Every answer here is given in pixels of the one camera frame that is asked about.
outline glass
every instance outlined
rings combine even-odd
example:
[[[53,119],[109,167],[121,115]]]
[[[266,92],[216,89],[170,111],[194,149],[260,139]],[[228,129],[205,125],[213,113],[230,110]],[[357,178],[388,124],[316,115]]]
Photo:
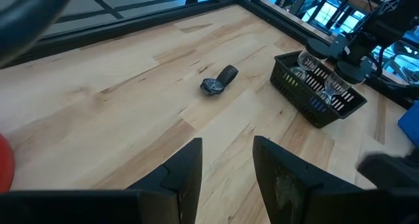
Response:
[[[299,64],[297,67],[292,67],[291,72],[299,79],[305,81],[307,79],[307,71],[313,71],[320,64],[320,59],[312,56],[306,49],[304,49],[297,59]]]
[[[327,76],[325,80],[325,89],[317,91],[316,94],[327,104],[332,103],[334,95],[341,95],[347,91],[352,84],[341,79],[335,72]]]

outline wristwatch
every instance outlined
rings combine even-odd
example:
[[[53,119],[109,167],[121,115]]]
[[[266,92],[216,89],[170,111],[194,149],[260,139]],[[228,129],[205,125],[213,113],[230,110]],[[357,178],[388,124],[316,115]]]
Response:
[[[213,96],[224,92],[234,78],[237,76],[238,70],[232,65],[224,68],[216,79],[207,78],[202,81],[200,86],[202,92],[207,96]]]

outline red object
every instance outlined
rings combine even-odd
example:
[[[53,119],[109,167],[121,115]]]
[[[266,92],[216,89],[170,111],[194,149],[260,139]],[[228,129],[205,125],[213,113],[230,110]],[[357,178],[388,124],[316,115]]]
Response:
[[[14,175],[13,151],[0,134],[0,193],[9,191]]]

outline black plastic basket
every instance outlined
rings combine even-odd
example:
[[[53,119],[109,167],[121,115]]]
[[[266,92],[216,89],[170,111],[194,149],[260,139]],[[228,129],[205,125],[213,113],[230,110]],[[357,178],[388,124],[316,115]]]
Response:
[[[324,89],[325,78],[332,71],[319,64],[314,71],[308,72],[308,77],[303,82],[290,71],[290,68],[298,66],[299,54],[300,51],[276,56],[270,82],[316,128],[322,128],[337,119],[345,119],[367,103],[353,88],[340,96],[333,96],[331,105],[325,103],[316,91]]]

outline blue object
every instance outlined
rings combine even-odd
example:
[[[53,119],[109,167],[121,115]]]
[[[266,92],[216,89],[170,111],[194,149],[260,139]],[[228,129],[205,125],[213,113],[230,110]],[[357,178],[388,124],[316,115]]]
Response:
[[[407,137],[413,142],[416,148],[419,148],[419,101],[399,120],[400,128],[406,133]]]

